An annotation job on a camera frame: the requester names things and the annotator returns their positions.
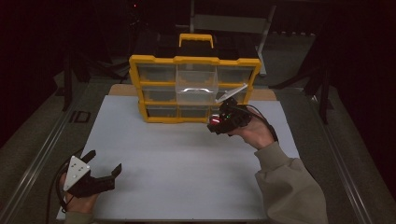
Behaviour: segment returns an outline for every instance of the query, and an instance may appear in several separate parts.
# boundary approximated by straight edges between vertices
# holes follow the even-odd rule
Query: metal rail
[[[66,125],[70,115],[75,110],[78,99],[85,91],[87,85],[80,84],[76,88],[75,91],[75,100],[69,106],[68,110],[64,111],[62,115],[56,121],[54,127],[52,128],[51,132],[49,133],[48,138],[44,142],[43,146],[38,151],[35,159],[26,169],[25,173],[21,178],[21,182],[14,190],[12,196],[8,199],[6,206],[1,211],[0,214],[0,223],[7,224],[11,223],[15,216],[18,214],[24,200],[26,199],[27,195],[29,194],[30,190],[32,189],[33,184],[35,183],[38,175],[40,174],[42,168],[46,164],[50,153],[54,149],[59,137],[61,136],[64,126]]]
[[[332,151],[332,158],[335,161],[335,168],[337,169],[338,174],[340,175],[341,182],[344,185],[346,190],[346,194],[350,200],[353,210],[355,211],[356,217],[361,224],[371,224],[374,223],[370,216],[370,213],[367,210],[367,207],[359,193],[359,189],[356,186],[351,173],[347,169],[347,164],[345,163],[343,156],[340,152],[339,147],[334,140],[331,130],[328,126],[323,125],[322,119],[316,110],[315,104],[309,97],[307,97],[309,101],[309,105],[315,115],[315,119],[319,123],[322,131],[325,133],[327,141],[329,142],[329,146]]]

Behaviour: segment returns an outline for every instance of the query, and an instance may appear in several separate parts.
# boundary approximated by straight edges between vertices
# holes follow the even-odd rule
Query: table
[[[256,92],[275,96],[269,90]],[[203,123],[146,123],[133,94],[132,86],[112,88],[82,153],[96,150],[96,157],[89,163],[95,177],[109,175],[122,163],[116,189],[99,197],[96,218],[266,219],[262,194],[254,177],[260,168],[254,148],[238,136],[211,133]],[[250,103],[273,124],[286,154],[299,157],[280,102],[272,99]],[[59,213],[58,218],[63,219],[64,214]]]

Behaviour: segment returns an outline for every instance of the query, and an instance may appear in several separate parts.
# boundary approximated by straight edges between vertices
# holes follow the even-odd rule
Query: gray sleeve
[[[328,223],[323,191],[300,159],[292,159],[278,142],[255,152],[256,174],[271,223]]]
[[[93,214],[78,212],[66,212],[64,224],[91,224],[93,223]]]

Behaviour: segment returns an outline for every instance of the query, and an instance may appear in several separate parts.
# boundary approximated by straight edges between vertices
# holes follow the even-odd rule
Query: person's right hand
[[[261,117],[261,115],[253,109],[249,108],[248,110]],[[247,126],[236,128],[227,134],[241,136],[246,143],[255,147],[257,150],[267,147],[275,142],[274,137],[267,126],[254,116]]]

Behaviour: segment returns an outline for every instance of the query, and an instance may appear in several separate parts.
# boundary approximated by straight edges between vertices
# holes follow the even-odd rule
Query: yellow storage organizer
[[[261,62],[246,36],[140,34],[129,63],[146,122],[206,122],[219,110],[215,99],[241,87],[247,104]]]

